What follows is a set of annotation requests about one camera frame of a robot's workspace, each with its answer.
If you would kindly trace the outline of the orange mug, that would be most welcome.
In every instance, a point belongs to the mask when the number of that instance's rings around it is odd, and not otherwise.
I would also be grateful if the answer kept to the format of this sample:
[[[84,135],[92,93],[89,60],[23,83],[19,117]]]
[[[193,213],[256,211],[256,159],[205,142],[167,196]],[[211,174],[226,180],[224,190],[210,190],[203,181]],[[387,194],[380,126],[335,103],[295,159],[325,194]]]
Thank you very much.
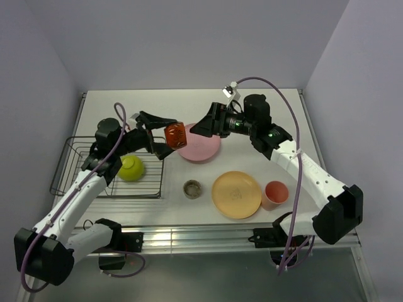
[[[186,129],[183,122],[173,123],[164,129],[167,145],[173,149],[178,150],[187,145]]]

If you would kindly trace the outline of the pink plate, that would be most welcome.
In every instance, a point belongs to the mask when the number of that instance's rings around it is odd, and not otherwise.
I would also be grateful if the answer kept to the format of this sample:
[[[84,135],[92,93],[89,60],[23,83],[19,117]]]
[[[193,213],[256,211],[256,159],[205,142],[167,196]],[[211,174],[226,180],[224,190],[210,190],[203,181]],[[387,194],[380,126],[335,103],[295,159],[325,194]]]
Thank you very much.
[[[187,145],[177,151],[185,160],[191,162],[203,162],[211,159],[219,151],[221,139],[218,136],[204,137],[190,132],[194,123],[187,124],[186,141]]]

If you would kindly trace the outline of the green bowl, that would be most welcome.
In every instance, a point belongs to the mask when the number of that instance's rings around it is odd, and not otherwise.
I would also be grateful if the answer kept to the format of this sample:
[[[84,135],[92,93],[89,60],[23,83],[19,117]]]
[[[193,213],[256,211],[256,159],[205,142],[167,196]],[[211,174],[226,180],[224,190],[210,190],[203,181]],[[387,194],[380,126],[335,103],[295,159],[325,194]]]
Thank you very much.
[[[138,181],[144,174],[145,165],[136,155],[121,157],[122,166],[118,171],[118,177],[127,182]]]

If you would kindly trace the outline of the small speckled grey cup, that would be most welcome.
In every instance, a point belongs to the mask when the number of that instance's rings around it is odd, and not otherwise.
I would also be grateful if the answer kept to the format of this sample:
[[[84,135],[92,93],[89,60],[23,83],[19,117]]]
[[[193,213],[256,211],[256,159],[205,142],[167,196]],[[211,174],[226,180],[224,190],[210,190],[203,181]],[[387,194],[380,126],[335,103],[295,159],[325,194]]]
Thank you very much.
[[[197,199],[202,195],[202,185],[196,180],[188,180],[183,184],[183,193],[188,199]]]

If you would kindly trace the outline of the pink cup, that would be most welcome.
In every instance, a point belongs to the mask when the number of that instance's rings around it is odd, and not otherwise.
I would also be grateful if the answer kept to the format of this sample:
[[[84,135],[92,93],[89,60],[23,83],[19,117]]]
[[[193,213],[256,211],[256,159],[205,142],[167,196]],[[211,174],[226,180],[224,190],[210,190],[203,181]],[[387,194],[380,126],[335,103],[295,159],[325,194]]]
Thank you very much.
[[[289,192],[286,185],[280,181],[267,183],[263,195],[261,206],[266,211],[271,211],[288,200]]]

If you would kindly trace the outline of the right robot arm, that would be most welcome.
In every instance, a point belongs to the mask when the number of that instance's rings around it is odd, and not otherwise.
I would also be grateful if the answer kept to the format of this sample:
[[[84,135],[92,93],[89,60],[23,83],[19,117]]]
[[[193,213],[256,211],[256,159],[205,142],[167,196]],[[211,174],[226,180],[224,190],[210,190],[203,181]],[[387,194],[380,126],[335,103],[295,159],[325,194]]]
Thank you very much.
[[[190,132],[208,138],[226,138],[231,133],[247,135],[259,153],[283,168],[308,192],[318,210],[287,213],[276,219],[273,240],[286,245],[294,236],[313,235],[334,245],[361,224],[363,191],[335,179],[303,153],[291,134],[272,122],[265,95],[250,94],[243,103],[244,109],[238,113],[230,105],[213,102]]]

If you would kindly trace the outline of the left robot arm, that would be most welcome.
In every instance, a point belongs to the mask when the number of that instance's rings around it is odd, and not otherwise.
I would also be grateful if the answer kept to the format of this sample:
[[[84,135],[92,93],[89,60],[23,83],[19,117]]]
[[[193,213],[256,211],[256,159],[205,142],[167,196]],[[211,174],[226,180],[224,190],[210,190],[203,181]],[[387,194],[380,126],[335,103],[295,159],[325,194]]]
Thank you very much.
[[[87,230],[72,235],[78,220],[91,203],[114,180],[122,167],[121,157],[146,149],[159,160],[173,153],[171,137],[155,142],[154,129],[176,130],[180,123],[144,111],[135,115],[135,128],[125,129],[126,122],[105,118],[97,125],[95,141],[76,180],[55,205],[33,228],[21,228],[14,236],[14,250],[21,284],[28,292],[34,290],[26,276],[58,286],[71,273],[75,264],[98,249],[118,250],[123,243],[121,224],[106,218],[98,219]]]

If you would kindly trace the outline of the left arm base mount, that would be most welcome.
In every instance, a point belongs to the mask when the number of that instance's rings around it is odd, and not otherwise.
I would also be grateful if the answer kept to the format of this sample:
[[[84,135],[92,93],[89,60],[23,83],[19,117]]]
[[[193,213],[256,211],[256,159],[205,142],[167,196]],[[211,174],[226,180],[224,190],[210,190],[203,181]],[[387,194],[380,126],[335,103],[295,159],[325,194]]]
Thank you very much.
[[[143,271],[143,269],[145,268],[146,259],[142,255],[131,251],[129,249],[129,246],[127,245],[125,239],[121,239],[121,242],[118,244],[118,249],[115,250],[114,253],[123,254],[125,260],[127,260],[127,257],[129,255],[133,256],[133,257],[136,257],[136,258],[138,258],[138,259],[140,259],[142,261],[142,264],[135,272],[130,273],[130,274],[125,274],[125,275],[118,275],[118,274],[111,273],[110,269],[109,269],[109,267],[110,267],[109,264],[106,266],[106,270],[103,269],[103,266],[100,266],[99,269],[100,269],[101,273],[106,274],[108,277],[114,277],[114,278],[133,277],[133,276],[136,276],[137,274],[141,273]]]

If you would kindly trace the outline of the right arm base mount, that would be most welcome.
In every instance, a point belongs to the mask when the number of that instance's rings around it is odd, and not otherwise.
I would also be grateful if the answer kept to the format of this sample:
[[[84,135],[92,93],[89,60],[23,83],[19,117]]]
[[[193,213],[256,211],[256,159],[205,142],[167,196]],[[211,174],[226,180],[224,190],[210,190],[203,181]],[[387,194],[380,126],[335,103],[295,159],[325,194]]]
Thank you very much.
[[[276,230],[273,227],[270,228],[254,228],[253,235],[247,240],[254,244],[256,249],[270,249],[270,257],[273,265],[278,269],[281,264],[281,260],[284,256],[284,249],[287,243],[288,235],[286,235],[281,229]],[[285,266],[285,269],[289,269],[298,264],[298,253],[293,257],[292,254],[300,247],[309,245],[309,237],[298,235],[292,238],[288,251],[286,252],[285,260],[290,259],[289,263]]]

